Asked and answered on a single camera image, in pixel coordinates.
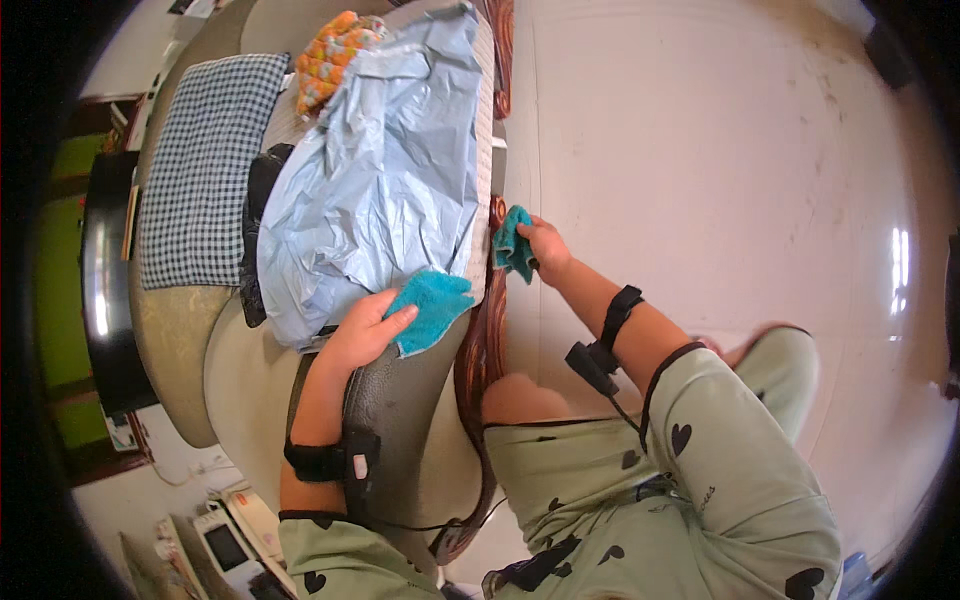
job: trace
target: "white floor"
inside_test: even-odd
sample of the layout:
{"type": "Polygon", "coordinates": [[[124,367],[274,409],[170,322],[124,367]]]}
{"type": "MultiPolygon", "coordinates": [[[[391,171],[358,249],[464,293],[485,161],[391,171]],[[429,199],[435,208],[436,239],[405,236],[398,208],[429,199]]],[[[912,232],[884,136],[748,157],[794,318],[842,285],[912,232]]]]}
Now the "white floor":
{"type": "MultiPolygon", "coordinates": [[[[823,377],[798,449],[845,553],[881,566],[956,417],[937,390],[954,182],[919,91],[891,92],[853,30],[779,0],[531,0],[515,44],[508,204],[691,333],[811,331],[823,377]]],[[[564,364],[589,337],[559,295],[508,287],[511,369],[608,411],[564,364]]],[[[506,506],[488,528],[451,580],[524,558],[506,506]]]]}

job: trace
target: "black bag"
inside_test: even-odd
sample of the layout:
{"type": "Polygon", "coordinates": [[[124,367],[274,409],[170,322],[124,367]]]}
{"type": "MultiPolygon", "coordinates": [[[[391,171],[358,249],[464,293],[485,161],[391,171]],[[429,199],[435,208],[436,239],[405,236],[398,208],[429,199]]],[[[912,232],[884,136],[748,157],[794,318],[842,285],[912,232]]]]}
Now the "black bag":
{"type": "Polygon", "coordinates": [[[243,258],[240,260],[240,302],[247,327],[259,326],[267,319],[260,296],[260,280],[256,275],[256,238],[260,234],[260,219],[267,199],[274,189],[280,169],[290,157],[294,147],[276,144],[270,150],[253,159],[247,179],[247,203],[243,207],[243,258]]]}

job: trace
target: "black heart print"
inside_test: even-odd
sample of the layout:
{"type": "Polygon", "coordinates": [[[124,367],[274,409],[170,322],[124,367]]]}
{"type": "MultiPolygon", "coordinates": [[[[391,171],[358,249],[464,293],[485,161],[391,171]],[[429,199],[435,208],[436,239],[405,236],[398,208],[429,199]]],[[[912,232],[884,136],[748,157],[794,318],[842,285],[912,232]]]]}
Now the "black heart print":
{"type": "Polygon", "coordinates": [[[626,555],[623,553],[623,548],[621,548],[620,546],[616,546],[616,545],[611,546],[611,547],[607,550],[607,552],[604,553],[603,558],[600,559],[600,562],[597,563],[597,566],[600,566],[601,564],[605,563],[605,562],[608,561],[611,557],[614,557],[615,559],[622,559],[624,556],[626,556],[626,555]]]}
{"type": "Polygon", "coordinates": [[[320,591],[326,585],[326,575],[318,573],[317,571],[310,571],[309,573],[303,573],[303,586],[306,588],[307,593],[314,593],[320,591]]]}
{"type": "Polygon", "coordinates": [[[690,441],[690,435],[693,433],[693,427],[684,425],[680,427],[674,423],[673,431],[670,433],[670,443],[673,445],[673,456],[677,458],[686,448],[686,443],[690,441]]]}
{"type": "Polygon", "coordinates": [[[623,453],[623,460],[620,461],[620,468],[627,469],[640,462],[640,457],[636,456],[636,450],[627,450],[623,453]]]}
{"type": "Polygon", "coordinates": [[[557,568],[553,569],[553,574],[557,577],[566,577],[573,572],[573,567],[570,566],[570,563],[563,563],[557,568]]]}
{"type": "Polygon", "coordinates": [[[824,581],[822,568],[805,569],[786,580],[783,594],[792,600],[813,600],[815,595],[813,588],[820,585],[822,581],[824,581]]]}

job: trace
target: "blue towel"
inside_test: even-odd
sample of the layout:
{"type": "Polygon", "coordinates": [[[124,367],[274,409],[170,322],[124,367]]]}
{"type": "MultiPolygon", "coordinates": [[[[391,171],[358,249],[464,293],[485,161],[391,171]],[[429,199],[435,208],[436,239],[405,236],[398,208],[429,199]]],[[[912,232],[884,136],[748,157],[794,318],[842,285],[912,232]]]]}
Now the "blue towel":
{"type": "Polygon", "coordinates": [[[507,218],[493,235],[493,267],[506,269],[507,273],[516,271],[523,276],[527,285],[534,280],[536,258],[530,249],[530,242],[516,232],[516,224],[533,225],[526,209],[514,204],[507,212],[507,218]]]}
{"type": "Polygon", "coordinates": [[[465,310],[473,306],[473,298],[464,296],[470,282],[462,277],[419,271],[407,281],[384,319],[410,304],[420,312],[417,318],[394,339],[400,358],[420,354],[440,341],[450,326],[465,310]]]}

